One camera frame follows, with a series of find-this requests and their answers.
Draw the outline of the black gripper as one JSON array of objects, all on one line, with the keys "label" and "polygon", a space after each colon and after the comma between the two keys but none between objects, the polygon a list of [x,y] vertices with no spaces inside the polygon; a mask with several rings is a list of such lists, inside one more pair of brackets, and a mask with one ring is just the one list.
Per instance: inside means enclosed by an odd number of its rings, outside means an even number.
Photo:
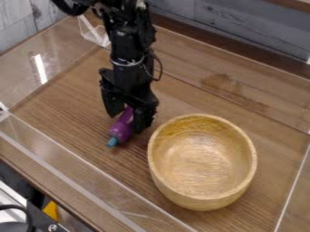
[{"label": "black gripper", "polygon": [[100,88],[106,112],[114,118],[124,110],[134,108],[134,131],[140,133],[151,126],[159,100],[151,90],[154,59],[139,61],[111,58],[111,69],[102,68]]}]

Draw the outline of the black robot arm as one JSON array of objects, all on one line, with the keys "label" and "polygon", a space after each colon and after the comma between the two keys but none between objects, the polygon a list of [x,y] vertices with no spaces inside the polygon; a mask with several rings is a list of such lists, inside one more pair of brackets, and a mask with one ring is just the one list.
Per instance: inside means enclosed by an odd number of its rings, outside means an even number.
[{"label": "black robot arm", "polygon": [[162,72],[154,70],[162,62],[152,49],[156,29],[147,0],[51,1],[67,15],[79,16],[91,10],[103,20],[112,65],[99,70],[106,111],[114,117],[131,107],[134,131],[142,132],[151,126],[159,106],[151,84],[162,79]]}]

